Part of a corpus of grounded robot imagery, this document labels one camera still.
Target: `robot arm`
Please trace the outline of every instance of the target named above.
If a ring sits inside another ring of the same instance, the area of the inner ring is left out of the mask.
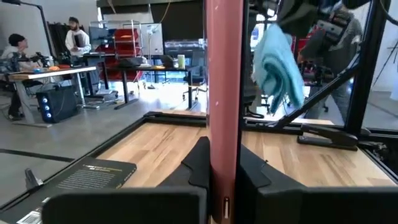
[[[252,5],[257,11],[268,16],[271,9],[277,14],[277,23],[280,28],[290,35],[298,38],[305,37],[310,28],[315,24],[328,27],[331,35],[341,37],[344,32],[345,22],[340,23],[340,18],[330,18],[331,13],[344,4],[348,9],[356,9],[370,0],[254,0]]]

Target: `black bag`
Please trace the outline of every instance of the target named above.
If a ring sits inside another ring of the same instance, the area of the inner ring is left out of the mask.
[[[124,58],[124,59],[120,60],[118,67],[119,68],[132,68],[132,67],[138,67],[142,63],[144,63],[144,59],[142,57]]]

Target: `table leg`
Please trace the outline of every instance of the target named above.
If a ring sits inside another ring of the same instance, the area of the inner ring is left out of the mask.
[[[80,73],[76,73],[76,82],[78,86],[79,97],[81,100],[81,107],[86,109],[98,110],[100,108],[99,106],[86,105],[85,94],[83,93],[83,88],[81,87]]]
[[[122,105],[119,106],[115,106],[115,110],[121,109],[127,105],[130,105],[131,103],[135,103],[136,101],[138,101],[138,99],[133,99],[133,100],[129,100],[129,93],[128,93],[128,89],[127,89],[127,74],[126,71],[122,72],[122,82],[123,82],[123,93],[124,93],[124,103]]]
[[[108,83],[108,72],[106,71],[106,64],[105,64],[105,59],[102,64],[102,69],[104,71],[104,82],[105,82],[105,89],[109,89],[109,83]]]
[[[88,82],[88,90],[90,91],[90,96],[94,96],[94,90],[93,90],[93,83],[91,81],[91,73],[94,71],[90,71],[86,74],[87,76],[87,82]]]
[[[21,124],[21,125],[35,126],[35,127],[41,127],[41,128],[51,127],[51,124],[35,122],[32,111],[30,110],[30,107],[29,107],[29,98],[27,96],[26,88],[25,88],[24,84],[22,83],[22,81],[18,80],[18,81],[15,81],[15,85],[17,87],[19,100],[21,101],[22,111],[24,112],[24,115],[25,115],[25,121],[15,121],[15,122],[13,122],[13,124]]]
[[[192,74],[188,72],[188,109],[192,109]]]

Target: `white shirt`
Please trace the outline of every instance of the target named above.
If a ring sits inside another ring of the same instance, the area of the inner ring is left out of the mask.
[[[14,46],[7,46],[4,52],[1,55],[2,59],[5,58],[12,58],[12,53],[18,53],[19,50],[17,47]],[[33,69],[33,66],[30,64],[30,62],[19,62],[19,66],[21,70],[27,70],[31,71]]]
[[[83,40],[82,44],[84,46],[78,47],[78,51],[74,52],[74,51],[71,51],[71,49],[74,47],[77,47],[76,42],[75,42],[76,35],[81,35],[81,39]],[[67,38],[65,40],[65,45],[67,46],[67,49],[70,51],[70,54],[72,56],[82,56],[83,54],[86,54],[86,53],[90,52],[90,50],[91,50],[90,37],[82,30],[68,31]]]

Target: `wooden board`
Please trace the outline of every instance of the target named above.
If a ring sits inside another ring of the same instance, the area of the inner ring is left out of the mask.
[[[155,187],[171,174],[206,128],[146,123],[99,159],[132,162],[137,171],[123,187]],[[243,144],[306,186],[394,185],[362,151],[301,145],[296,136],[244,132]]]

